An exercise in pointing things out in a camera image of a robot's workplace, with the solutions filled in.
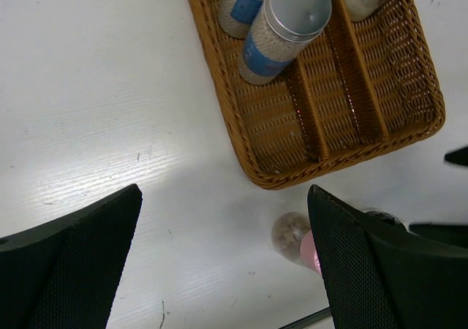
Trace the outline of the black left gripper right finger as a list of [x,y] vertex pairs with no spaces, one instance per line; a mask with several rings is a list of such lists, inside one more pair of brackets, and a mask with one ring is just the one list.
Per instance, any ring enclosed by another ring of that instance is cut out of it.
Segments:
[[388,224],[317,185],[308,209],[336,328],[467,326],[467,247]]

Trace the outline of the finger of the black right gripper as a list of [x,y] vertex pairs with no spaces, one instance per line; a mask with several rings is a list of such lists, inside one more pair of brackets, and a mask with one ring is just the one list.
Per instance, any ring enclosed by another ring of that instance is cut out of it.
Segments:
[[413,223],[409,230],[416,235],[451,246],[468,247],[466,224]]
[[444,161],[448,164],[468,167],[468,147],[464,146],[447,152],[444,155]]

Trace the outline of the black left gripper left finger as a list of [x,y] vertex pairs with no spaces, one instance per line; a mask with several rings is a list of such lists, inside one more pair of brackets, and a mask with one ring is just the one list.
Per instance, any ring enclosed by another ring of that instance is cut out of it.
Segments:
[[105,328],[142,201],[132,184],[1,238],[1,327]]

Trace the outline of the pink lid spice jar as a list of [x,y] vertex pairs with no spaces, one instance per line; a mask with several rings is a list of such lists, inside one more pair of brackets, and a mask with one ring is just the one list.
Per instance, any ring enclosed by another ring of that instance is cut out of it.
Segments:
[[273,224],[271,241],[283,258],[322,275],[308,217],[297,212],[283,214]]

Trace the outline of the blue label silver cap bottle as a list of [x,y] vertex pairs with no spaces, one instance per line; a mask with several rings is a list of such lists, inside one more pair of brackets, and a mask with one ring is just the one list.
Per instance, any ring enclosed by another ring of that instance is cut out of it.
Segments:
[[263,4],[263,0],[222,0],[218,22],[224,32],[244,39]]

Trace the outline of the brown wicker divided basket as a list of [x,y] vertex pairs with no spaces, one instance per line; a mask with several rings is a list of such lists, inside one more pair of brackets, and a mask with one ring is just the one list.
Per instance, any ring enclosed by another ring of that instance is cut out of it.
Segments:
[[271,83],[241,78],[242,41],[221,0],[188,0],[233,150],[255,185],[283,189],[437,133],[445,103],[414,0],[352,23],[342,0],[324,32]]

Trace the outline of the aluminium table edge rail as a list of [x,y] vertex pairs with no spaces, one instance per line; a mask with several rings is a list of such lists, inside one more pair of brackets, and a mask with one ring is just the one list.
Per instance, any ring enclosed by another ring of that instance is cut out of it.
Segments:
[[316,325],[317,323],[322,322],[331,317],[331,310],[329,307],[317,311],[313,314],[310,314],[306,317],[298,319],[294,322],[291,322],[287,325],[280,327],[280,329],[304,329]]

